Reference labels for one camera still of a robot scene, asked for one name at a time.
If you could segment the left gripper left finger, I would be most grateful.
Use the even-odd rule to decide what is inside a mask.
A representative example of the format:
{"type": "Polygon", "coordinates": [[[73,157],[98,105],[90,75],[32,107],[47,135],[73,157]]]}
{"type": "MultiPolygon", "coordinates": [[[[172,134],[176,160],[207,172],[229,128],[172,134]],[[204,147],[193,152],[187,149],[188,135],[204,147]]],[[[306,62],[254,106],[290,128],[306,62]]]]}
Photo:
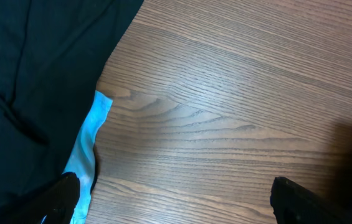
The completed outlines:
{"type": "Polygon", "coordinates": [[[80,197],[80,181],[73,172],[22,196],[0,214],[0,223],[69,223],[80,197]]]}

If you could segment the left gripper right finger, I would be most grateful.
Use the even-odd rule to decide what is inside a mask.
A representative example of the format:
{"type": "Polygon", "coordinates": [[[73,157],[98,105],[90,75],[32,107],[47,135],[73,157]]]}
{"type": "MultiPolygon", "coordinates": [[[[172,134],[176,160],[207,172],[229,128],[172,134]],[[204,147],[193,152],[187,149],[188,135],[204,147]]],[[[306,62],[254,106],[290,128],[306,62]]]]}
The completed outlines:
{"type": "Polygon", "coordinates": [[[352,223],[352,214],[286,177],[274,179],[270,205],[278,224],[352,223]]]}

